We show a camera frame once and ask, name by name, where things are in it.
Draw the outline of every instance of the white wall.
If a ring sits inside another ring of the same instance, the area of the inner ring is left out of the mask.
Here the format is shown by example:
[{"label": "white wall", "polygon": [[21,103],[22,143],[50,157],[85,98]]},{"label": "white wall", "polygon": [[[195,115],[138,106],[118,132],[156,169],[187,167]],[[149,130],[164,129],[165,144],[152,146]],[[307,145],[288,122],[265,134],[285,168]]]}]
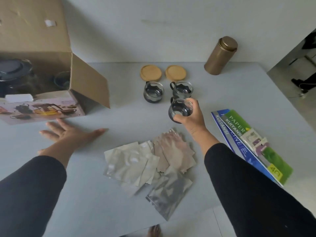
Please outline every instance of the white wall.
[{"label": "white wall", "polygon": [[86,62],[205,62],[234,37],[232,61],[269,70],[316,27],[316,0],[64,0]]}]

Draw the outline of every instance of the left hand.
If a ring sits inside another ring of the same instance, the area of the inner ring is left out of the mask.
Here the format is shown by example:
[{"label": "left hand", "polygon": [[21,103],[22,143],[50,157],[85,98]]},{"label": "left hand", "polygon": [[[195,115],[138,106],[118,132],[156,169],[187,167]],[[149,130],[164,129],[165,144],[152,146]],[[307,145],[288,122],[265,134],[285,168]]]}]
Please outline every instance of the left hand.
[{"label": "left hand", "polygon": [[40,131],[40,134],[54,142],[67,142],[74,150],[95,140],[107,130],[101,128],[86,133],[68,124],[63,119],[57,119],[57,122],[58,124],[55,122],[47,122],[46,126],[48,126],[51,131]]}]

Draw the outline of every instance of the canister lid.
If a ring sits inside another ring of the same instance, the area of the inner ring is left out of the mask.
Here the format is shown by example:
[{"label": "canister lid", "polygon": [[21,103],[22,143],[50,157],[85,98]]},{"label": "canister lid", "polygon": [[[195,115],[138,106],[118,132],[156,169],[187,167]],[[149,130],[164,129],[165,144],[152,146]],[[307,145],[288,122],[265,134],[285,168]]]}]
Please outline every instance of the canister lid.
[{"label": "canister lid", "polygon": [[186,70],[182,66],[168,66],[166,69],[166,77],[171,81],[183,80],[186,77]]},{"label": "canister lid", "polygon": [[32,69],[28,60],[9,59],[0,61],[0,80],[12,80],[27,75]]},{"label": "canister lid", "polygon": [[140,70],[140,77],[144,81],[158,81],[161,75],[161,70],[155,65],[143,66]]},{"label": "canister lid", "polygon": [[228,36],[224,36],[219,39],[219,45],[227,51],[235,51],[238,48],[238,43],[235,39]]}]

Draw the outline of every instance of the bronze canister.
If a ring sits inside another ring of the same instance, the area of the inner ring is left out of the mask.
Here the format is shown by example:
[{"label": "bronze canister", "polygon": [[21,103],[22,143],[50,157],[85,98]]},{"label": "bronze canister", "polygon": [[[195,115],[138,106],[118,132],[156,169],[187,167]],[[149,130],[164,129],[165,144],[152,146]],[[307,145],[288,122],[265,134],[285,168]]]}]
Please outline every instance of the bronze canister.
[{"label": "bronze canister", "polygon": [[235,39],[225,36],[218,40],[216,47],[204,65],[204,69],[211,75],[219,75],[227,62],[237,51]]}]

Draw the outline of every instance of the white table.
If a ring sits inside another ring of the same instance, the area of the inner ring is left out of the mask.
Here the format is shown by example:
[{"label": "white table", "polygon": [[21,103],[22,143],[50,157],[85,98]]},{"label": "white table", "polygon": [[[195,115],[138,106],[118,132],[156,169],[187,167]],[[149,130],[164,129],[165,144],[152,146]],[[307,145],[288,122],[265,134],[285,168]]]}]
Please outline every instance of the white table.
[{"label": "white table", "polygon": [[[157,63],[164,70],[170,63]],[[95,107],[85,117],[69,119],[89,130],[105,127],[109,131],[97,141],[75,153],[67,168],[67,181],[47,226],[47,237],[117,237],[165,220],[145,199],[150,187],[128,198],[119,184],[102,175],[103,152],[123,144],[143,142],[175,127],[192,142],[184,127],[168,117],[171,89],[169,80],[161,103],[150,104],[143,98],[145,82],[139,71],[145,63],[92,64],[106,76],[111,92],[111,109]],[[316,136],[303,117],[283,96],[257,63],[229,63],[219,76],[205,72],[203,63],[180,63],[188,72],[207,128],[222,142],[224,139],[210,112],[231,108],[238,111],[251,126],[272,143],[272,147],[293,167],[289,183],[315,176]],[[0,179],[15,171],[50,145],[38,131],[45,124],[30,123],[9,126],[0,122]],[[220,205],[206,172],[197,144],[197,165],[187,176],[192,187],[171,217],[185,217]]]}]

